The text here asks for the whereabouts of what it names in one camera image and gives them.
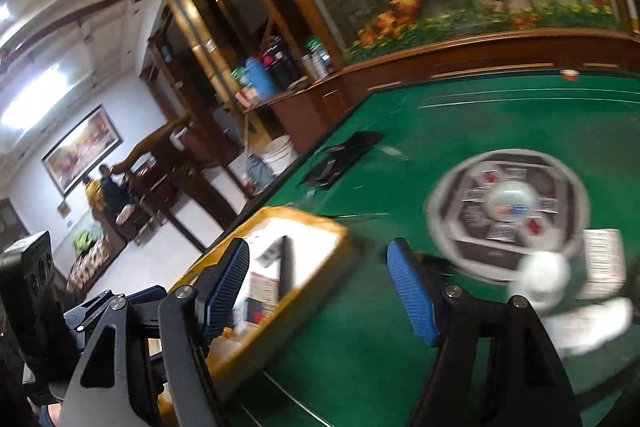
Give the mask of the white round bottle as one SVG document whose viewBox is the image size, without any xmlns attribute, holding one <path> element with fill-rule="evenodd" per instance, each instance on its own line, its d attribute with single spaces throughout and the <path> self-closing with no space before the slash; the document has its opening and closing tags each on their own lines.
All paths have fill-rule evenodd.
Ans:
<svg viewBox="0 0 640 427">
<path fill-rule="evenodd" d="M 562 300 L 570 281 L 570 262 L 553 251 L 534 251 L 525 257 L 508 285 L 508 296 L 528 300 L 538 313 L 548 313 Z"/>
</svg>

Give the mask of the small silver pink-label box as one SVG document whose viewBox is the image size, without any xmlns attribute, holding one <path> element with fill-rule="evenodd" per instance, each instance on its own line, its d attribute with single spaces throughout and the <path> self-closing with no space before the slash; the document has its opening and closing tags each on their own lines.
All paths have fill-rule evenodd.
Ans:
<svg viewBox="0 0 640 427">
<path fill-rule="evenodd" d="M 614 296 L 626 282 L 627 269 L 622 234 L 617 229 L 589 229 L 582 232 L 586 268 L 580 300 Z"/>
</svg>

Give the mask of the black rod with silver ring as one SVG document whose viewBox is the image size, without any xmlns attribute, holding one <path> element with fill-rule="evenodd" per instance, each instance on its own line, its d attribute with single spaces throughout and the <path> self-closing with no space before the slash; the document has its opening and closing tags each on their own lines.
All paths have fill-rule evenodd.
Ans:
<svg viewBox="0 0 640 427">
<path fill-rule="evenodd" d="M 280 243 L 278 296 L 282 301 L 294 287 L 295 269 L 292 239 L 283 236 Z"/>
</svg>

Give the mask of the yellow-edged cardboard box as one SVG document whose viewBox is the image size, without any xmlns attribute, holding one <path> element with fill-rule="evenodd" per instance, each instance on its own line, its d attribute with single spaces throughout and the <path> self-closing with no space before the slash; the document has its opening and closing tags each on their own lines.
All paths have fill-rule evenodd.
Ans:
<svg viewBox="0 0 640 427">
<path fill-rule="evenodd" d="M 229 322 L 209 340 L 205 358 L 224 401 L 314 316 L 356 259 L 344 225 L 291 207 L 265 207 L 195 261 L 172 288 L 204 280 L 204 271 L 218 267 L 235 239 L 248 247 L 246 274 Z"/>
</svg>

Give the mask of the white barcode medicine box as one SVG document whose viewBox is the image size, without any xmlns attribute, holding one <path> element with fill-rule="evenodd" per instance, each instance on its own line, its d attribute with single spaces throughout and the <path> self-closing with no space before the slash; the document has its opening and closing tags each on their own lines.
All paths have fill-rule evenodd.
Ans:
<svg viewBox="0 0 640 427">
<path fill-rule="evenodd" d="M 631 300 L 617 297 L 542 320 L 561 358 L 584 355 L 625 334 L 634 317 Z"/>
</svg>

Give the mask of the seated person dark jacket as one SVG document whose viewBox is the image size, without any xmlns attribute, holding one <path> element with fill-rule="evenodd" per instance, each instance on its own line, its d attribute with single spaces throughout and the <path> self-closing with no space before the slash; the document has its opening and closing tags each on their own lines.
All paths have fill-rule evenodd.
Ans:
<svg viewBox="0 0 640 427">
<path fill-rule="evenodd" d="M 134 212 L 134 204 L 130 202 L 129 194 L 114 181 L 110 167 L 102 164 L 99 170 L 101 173 L 101 190 L 108 209 L 111 210 L 116 218 L 124 215 L 122 220 L 128 219 Z"/>
</svg>

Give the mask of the wooden chair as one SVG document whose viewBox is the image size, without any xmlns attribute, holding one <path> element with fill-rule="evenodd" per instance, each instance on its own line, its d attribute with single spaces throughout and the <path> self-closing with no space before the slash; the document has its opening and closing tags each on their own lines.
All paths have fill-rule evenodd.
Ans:
<svg viewBox="0 0 640 427">
<path fill-rule="evenodd" d="M 190 152 L 190 150 L 179 150 L 171 142 L 171 135 L 176 130 L 192 130 L 200 134 L 202 142 L 208 156 L 212 161 L 201 162 Z M 156 129 L 151 134 L 138 142 L 124 160 L 111 167 L 111 173 L 123 174 L 128 178 L 131 185 L 143 194 L 152 210 L 164 216 L 176 230 L 201 254 L 206 254 L 209 247 L 203 244 L 173 213 L 170 207 L 155 194 L 152 188 L 145 186 L 132 172 L 131 168 L 144 155 L 151 155 L 155 159 L 155 164 L 160 168 L 162 175 L 160 181 L 170 181 L 178 189 L 195 200 L 198 205 L 212 217 L 223 229 L 228 229 L 238 215 L 227 199 L 222 196 L 212 184 L 205 178 L 203 171 L 219 167 L 242 192 L 246 199 L 252 198 L 252 193 L 247 190 L 241 179 L 231 170 L 228 162 L 220 157 L 218 150 L 214 147 L 213 140 L 209 138 L 203 126 L 189 112 L 182 117 L 169 121 L 162 127 Z"/>
</svg>

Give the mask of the mahjong table centre control panel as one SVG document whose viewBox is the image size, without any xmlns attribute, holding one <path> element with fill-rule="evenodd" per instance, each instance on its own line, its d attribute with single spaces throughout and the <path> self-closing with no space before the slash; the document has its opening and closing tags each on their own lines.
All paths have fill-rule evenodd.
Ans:
<svg viewBox="0 0 640 427">
<path fill-rule="evenodd" d="M 591 205 L 585 185 L 559 159 L 504 148 L 447 171 L 428 196 L 425 218 L 439 254 L 458 269 L 510 283 L 538 251 L 575 257 Z"/>
</svg>

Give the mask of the framed landscape painting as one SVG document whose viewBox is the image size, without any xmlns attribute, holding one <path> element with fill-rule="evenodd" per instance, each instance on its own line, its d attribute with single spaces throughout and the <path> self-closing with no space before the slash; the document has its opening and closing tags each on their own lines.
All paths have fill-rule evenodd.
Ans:
<svg viewBox="0 0 640 427">
<path fill-rule="evenodd" d="M 111 118 L 99 105 L 43 156 L 42 165 L 58 193 L 67 196 L 120 143 Z"/>
</svg>

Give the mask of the white plastic bucket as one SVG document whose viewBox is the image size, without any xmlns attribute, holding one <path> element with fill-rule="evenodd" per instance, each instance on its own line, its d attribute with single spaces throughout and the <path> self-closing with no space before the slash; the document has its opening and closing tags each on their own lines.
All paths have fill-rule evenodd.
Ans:
<svg viewBox="0 0 640 427">
<path fill-rule="evenodd" d="M 288 169 L 298 157 L 292 138 L 288 134 L 272 140 L 262 152 L 262 160 L 275 176 Z"/>
</svg>

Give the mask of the black smartphone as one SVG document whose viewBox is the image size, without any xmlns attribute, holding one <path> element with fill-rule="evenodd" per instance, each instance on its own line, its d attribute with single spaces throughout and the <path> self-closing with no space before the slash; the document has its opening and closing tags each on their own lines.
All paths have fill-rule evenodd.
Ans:
<svg viewBox="0 0 640 427">
<path fill-rule="evenodd" d="M 357 131 L 344 142 L 325 147 L 322 150 L 324 156 L 309 169 L 299 185 L 329 190 L 383 138 L 382 132 Z"/>
</svg>

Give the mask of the wooden counter cabinet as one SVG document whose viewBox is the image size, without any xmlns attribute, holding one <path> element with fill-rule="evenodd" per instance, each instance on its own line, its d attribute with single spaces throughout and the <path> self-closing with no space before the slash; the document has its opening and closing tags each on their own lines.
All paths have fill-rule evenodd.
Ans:
<svg viewBox="0 0 640 427">
<path fill-rule="evenodd" d="M 533 69 L 638 72 L 639 39 L 623 31 L 546 28 L 498 32 L 419 46 L 350 65 L 245 112 L 273 113 L 273 126 L 305 152 L 370 92 L 445 77 Z"/>
</svg>

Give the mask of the blue thermos jug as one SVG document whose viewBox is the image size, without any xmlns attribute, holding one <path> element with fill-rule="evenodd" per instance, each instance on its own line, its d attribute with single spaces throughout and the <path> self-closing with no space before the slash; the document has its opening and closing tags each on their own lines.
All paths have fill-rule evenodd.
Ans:
<svg viewBox="0 0 640 427">
<path fill-rule="evenodd" d="M 248 81 L 255 88 L 262 101 L 268 101 L 279 93 L 277 85 L 257 58 L 250 56 L 245 61 L 244 68 Z"/>
</svg>

